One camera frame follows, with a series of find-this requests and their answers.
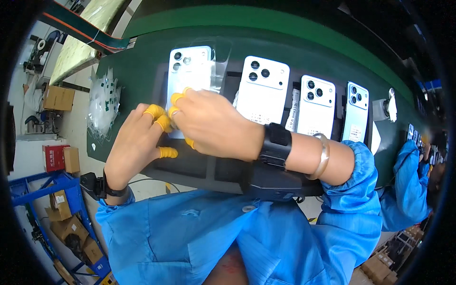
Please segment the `blue sleeve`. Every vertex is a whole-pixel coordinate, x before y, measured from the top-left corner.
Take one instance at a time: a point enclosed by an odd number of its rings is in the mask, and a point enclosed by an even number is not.
[[[427,206],[427,170],[419,167],[420,152],[412,140],[399,151],[393,171],[394,188],[385,191],[380,199],[383,231],[395,232],[421,222],[429,215]]]
[[[349,283],[353,269],[374,250],[382,228],[373,155],[363,143],[342,143],[355,154],[352,176],[339,186],[322,182],[323,212],[312,226],[326,271],[335,284]]]
[[[100,201],[98,201],[98,204],[100,206],[98,207],[98,211],[95,214],[95,220],[100,224],[101,232],[103,233],[104,240],[106,241],[106,244],[108,246],[109,246],[109,244],[111,242],[111,238],[113,236],[113,230],[108,223],[109,217],[115,211],[125,208],[126,206],[133,204],[135,202],[135,196],[130,187],[128,187],[127,195],[129,195],[129,197],[128,197],[127,201],[122,205],[111,206],[111,205],[106,204],[104,199],[100,199]]]

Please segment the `pile of plastic film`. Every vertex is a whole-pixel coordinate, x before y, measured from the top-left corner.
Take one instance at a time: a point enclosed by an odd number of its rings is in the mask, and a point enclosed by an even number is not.
[[[92,137],[101,144],[110,137],[111,126],[119,112],[122,88],[117,86],[117,78],[113,79],[112,68],[108,68],[108,72],[102,78],[97,78],[92,68],[90,79],[92,87],[89,93],[87,127]]]

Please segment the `black wrist strap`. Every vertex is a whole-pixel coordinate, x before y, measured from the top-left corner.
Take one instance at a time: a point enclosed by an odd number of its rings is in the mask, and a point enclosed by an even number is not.
[[[103,169],[103,179],[101,181],[102,185],[102,189],[104,190],[104,192],[108,195],[111,195],[111,196],[114,196],[114,197],[122,197],[123,195],[125,195],[125,193],[127,192],[128,190],[128,185],[125,186],[124,189],[122,190],[112,190],[109,185],[108,185],[108,182],[106,181],[106,174],[104,172],[104,169]]]
[[[258,159],[285,171],[285,161],[291,151],[291,133],[279,124],[264,125],[264,142]]]

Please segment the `red box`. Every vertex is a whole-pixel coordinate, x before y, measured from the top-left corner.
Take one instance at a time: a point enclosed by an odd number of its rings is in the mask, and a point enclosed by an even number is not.
[[[70,145],[43,145],[43,163],[46,172],[65,169],[63,148]]]

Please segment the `coat button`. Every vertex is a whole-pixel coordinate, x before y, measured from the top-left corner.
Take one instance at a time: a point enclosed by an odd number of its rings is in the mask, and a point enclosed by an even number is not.
[[[248,212],[250,212],[250,211],[252,211],[254,209],[256,209],[255,206],[245,206],[245,207],[242,208],[242,212],[248,213]]]

